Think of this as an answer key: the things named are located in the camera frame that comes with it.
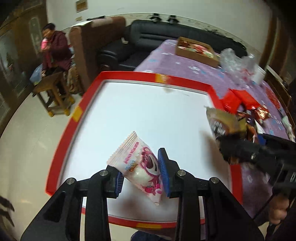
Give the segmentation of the person's right hand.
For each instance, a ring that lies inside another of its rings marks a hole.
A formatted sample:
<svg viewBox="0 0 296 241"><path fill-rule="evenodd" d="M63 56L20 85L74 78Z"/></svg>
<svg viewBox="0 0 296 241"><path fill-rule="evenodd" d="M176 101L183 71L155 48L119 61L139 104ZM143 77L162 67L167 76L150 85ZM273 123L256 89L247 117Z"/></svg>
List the person's right hand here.
<svg viewBox="0 0 296 241"><path fill-rule="evenodd" d="M273 225L280 224L280 222L287 216L289 204L289 199L285 195L279 194L274 196L269 203L269 222Z"/></svg>

